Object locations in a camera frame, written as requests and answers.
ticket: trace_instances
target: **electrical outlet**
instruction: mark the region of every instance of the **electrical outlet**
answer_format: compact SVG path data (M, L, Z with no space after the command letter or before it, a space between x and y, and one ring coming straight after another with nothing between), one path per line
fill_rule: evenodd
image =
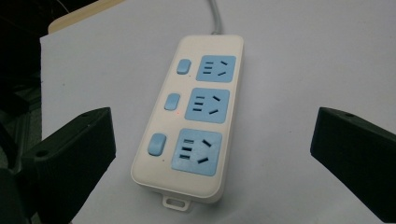
M198 69L198 81L231 82L235 68L234 56L205 55Z
M223 123L229 98L228 90L195 88L191 92L185 119Z
M172 159L172 169L198 175L214 175L221 139L221 133L182 129Z
M238 35L184 37L136 151L131 175L187 211L220 199L227 175L244 40Z

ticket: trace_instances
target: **hanging hole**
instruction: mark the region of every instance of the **hanging hole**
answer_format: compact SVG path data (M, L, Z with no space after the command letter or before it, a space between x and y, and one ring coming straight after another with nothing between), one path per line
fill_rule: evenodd
M167 199L166 203L175 207L180 207L183 208L184 206L186 206L185 202L179 201L179 200L175 200L175 199Z

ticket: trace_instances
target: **socket hole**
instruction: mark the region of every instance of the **socket hole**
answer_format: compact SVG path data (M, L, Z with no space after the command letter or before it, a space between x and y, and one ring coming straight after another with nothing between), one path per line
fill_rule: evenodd
M184 206L186 206L186 203L179 201L179 200L174 200L174 199L167 199L166 203L175 207L180 207L183 208Z
M212 144L208 143L205 139L202 141L207 147L211 147Z
M187 156L187 155L180 155L179 157L181 159L184 159L184 160L189 160L190 159L190 156Z
M49 154L49 152L47 150L41 150L41 151L38 151L35 154L35 156L41 158L41 157L47 156L48 154Z
M209 161L209 159L207 157L198 160L198 164L201 164L202 162L206 162L206 161Z
M188 144L194 144L194 140L190 140L190 139L184 139L183 142Z
M219 111L217 109L215 109L215 110L210 111L209 114L215 114L215 113L218 113L218 112Z
M192 147L182 147L181 150L183 150L183 151L192 151Z

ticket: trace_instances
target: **gray cable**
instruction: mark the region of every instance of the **gray cable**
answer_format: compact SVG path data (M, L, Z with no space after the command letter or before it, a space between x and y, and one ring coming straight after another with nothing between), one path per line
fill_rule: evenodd
M215 18L215 31L212 32L212 35L221 35L221 18L218 5L216 4L216 0L209 0L209 3L212 8L213 17Z
M69 10L67 9L67 7L61 2L61 0L56 0L56 1L64 8L64 10L65 10L67 13L70 13Z

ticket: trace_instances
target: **black object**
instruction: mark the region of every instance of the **black object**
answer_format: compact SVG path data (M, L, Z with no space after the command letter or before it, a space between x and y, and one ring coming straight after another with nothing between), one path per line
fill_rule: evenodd
M17 183L8 169L0 169L0 199L0 223L26 223Z
M19 116L29 111L29 103L12 91L0 91L0 109Z
M10 183L0 198L21 198L6 205L0 200L0 207L7 207L7 213L22 206L25 217L37 212L43 223L69 223L115 157L110 108L82 114L22 155L20 173L13 178L0 173L2 185ZM5 218L0 214L0 223L19 223L14 221L19 217Z
M312 156L383 222L396 222L396 135L355 115L321 107Z
M3 124L0 123L0 146L4 150L8 160L8 169L15 166L15 161L18 155L18 146L15 144L14 139L7 132Z

